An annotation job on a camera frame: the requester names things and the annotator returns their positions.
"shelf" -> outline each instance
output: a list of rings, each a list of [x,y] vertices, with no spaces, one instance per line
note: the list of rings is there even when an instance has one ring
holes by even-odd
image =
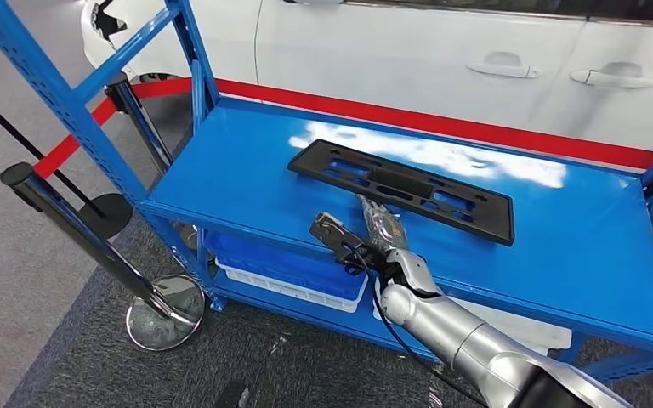
[[[328,261],[309,235],[318,212],[365,227],[351,193],[287,170],[314,139],[512,197],[511,247],[401,214],[412,250],[449,294],[653,349],[653,234],[630,173],[221,99],[143,207]]]
[[[220,270],[214,278],[213,287],[216,293],[227,298],[403,351],[384,327],[384,323],[372,315],[372,289],[369,284],[354,313],[346,313],[237,282],[227,278],[223,270]],[[437,360],[420,342],[401,328],[395,327],[395,331],[416,354],[426,359]]]

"red stripe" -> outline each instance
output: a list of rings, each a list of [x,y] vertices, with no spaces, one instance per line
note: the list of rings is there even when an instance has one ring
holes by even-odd
[[[114,112],[116,112],[114,103],[111,102],[111,99],[106,98],[96,106],[96,109],[91,112],[91,116],[93,116],[94,121],[101,126],[109,120]],[[54,174],[54,172],[61,167],[61,165],[64,164],[64,162],[71,157],[78,148],[79,144],[77,140],[70,134],[67,135],[43,159],[34,165],[34,171],[36,174],[41,176],[42,179],[45,179],[51,174]]]
[[[225,94],[246,96],[333,115],[384,123],[400,128],[410,128],[496,145],[511,146],[518,149],[534,150],[549,155],[574,157],[637,168],[647,168],[653,163],[653,151],[651,150],[464,121],[244,82],[218,80],[217,84],[219,91]]]
[[[573,157],[619,166],[647,168],[653,163],[652,150],[642,150],[615,144],[556,136],[548,133],[470,122],[462,119],[364,104],[352,100],[330,98],[311,93],[288,91],[286,89],[271,88],[226,79],[217,79],[216,82],[219,92],[225,94],[261,99],[275,104],[352,117],[369,122],[384,123],[400,128],[410,128],[423,132],[493,143],[495,145],[533,150],[548,155]],[[138,98],[183,94],[190,91],[190,78],[176,78],[133,85],[133,93]],[[105,99],[94,110],[94,120],[99,125],[102,125],[111,117],[115,110],[111,101]],[[37,163],[34,168],[39,175],[45,178],[59,168],[77,148],[78,144],[76,140],[69,135]]]

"robotic arm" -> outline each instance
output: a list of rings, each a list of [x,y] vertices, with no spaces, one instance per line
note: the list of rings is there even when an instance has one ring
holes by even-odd
[[[407,249],[399,219],[383,206],[360,199],[370,243],[324,212],[312,224],[312,235],[351,270],[361,272],[366,266],[377,271],[383,315],[467,378],[489,407],[631,407],[574,366],[515,342],[445,296],[424,259]]]

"gray floor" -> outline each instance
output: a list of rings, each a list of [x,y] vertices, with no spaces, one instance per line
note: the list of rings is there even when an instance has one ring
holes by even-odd
[[[83,3],[75,0],[9,1],[36,39],[71,84],[91,70],[83,56],[79,15]],[[175,113],[189,118],[187,99],[155,102],[160,118]],[[0,111],[41,150],[48,151],[66,130],[31,91],[0,53]],[[172,130],[161,121],[168,138],[180,139],[183,126]],[[128,120],[115,117],[105,130],[145,182],[156,171]],[[26,151],[0,128],[0,172],[16,162],[33,162]],[[113,191],[111,183],[82,152],[64,166],[64,173],[88,195]],[[58,180],[52,180],[64,191]],[[47,342],[94,270],[94,262],[6,188],[0,185],[0,406]]]

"black cable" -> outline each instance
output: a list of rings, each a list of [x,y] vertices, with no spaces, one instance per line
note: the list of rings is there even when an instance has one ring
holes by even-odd
[[[349,250],[351,250],[351,252],[352,252],[352,254],[354,255],[354,257],[355,257],[355,258],[360,262],[361,267],[364,269],[364,271],[365,271],[365,273],[366,273],[366,276],[368,277],[368,279],[369,279],[369,281],[370,281],[370,283],[371,283],[371,285],[372,285],[372,288],[374,289],[374,290],[372,291],[372,294],[373,294],[373,296],[374,296],[374,306],[376,306],[376,308],[377,308],[377,312],[379,312],[379,317],[382,318],[382,322],[384,323],[384,327],[387,328],[387,330],[389,331],[389,333],[391,333],[392,337],[395,338],[395,340],[397,341],[397,343],[399,343],[399,344],[401,345],[401,347],[404,348],[404,350],[406,350],[406,352],[407,352],[407,353],[408,353],[408,354],[409,354],[409,355],[410,355],[410,356],[411,356],[411,357],[412,357],[412,358],[413,358],[417,363],[419,363],[419,365],[421,365],[425,370],[427,370],[427,371],[429,371],[430,373],[432,373],[433,376],[439,378],[439,379],[440,379],[444,384],[446,384],[449,388],[454,389],[455,391],[457,391],[457,392],[460,393],[461,395],[463,395],[463,396],[469,398],[470,400],[474,401],[476,404],[478,404],[478,405],[480,405],[480,406],[483,406],[484,408],[489,408],[489,406],[487,406],[487,404],[486,404],[482,399],[480,399],[479,397],[475,397],[475,396],[472,395],[471,393],[468,393],[466,390],[464,390],[464,389],[462,389],[461,387],[459,387],[459,385],[457,385],[455,382],[453,382],[452,380],[448,379],[447,377],[444,377],[442,374],[440,374],[439,372],[437,372],[437,370],[435,370],[433,367],[429,366],[429,364],[427,364],[426,361],[422,360],[421,357],[419,357],[416,353],[414,353],[414,351],[412,351],[412,349],[411,349],[409,346],[407,346],[406,343],[404,343],[404,340],[402,340],[401,337],[399,337],[399,335],[396,334],[396,331],[392,328],[392,325],[389,323],[389,321],[387,320],[387,317],[384,315],[384,312],[382,311],[382,308],[380,307],[379,298],[378,298],[378,296],[377,296],[377,289],[376,289],[376,278],[374,278],[372,275],[369,274],[369,270],[370,270],[370,268],[369,268],[369,266],[366,264],[366,261],[365,261],[364,258],[361,256],[361,254],[359,254],[359,252],[356,251],[356,249],[353,248],[352,246],[350,246],[350,245],[348,245],[348,244],[345,244],[345,245],[347,246],[347,248],[348,248]]]

